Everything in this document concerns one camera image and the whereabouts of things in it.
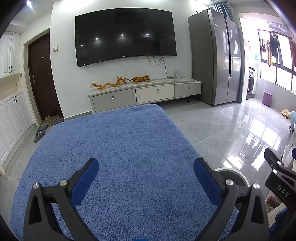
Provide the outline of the right blue gloved hand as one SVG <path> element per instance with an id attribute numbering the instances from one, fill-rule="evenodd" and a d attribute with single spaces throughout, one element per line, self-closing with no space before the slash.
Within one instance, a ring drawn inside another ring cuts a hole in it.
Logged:
<path id="1" fill-rule="evenodd" d="M 269 240 L 295 240 L 295 211 L 281 210 L 269 228 Z"/>

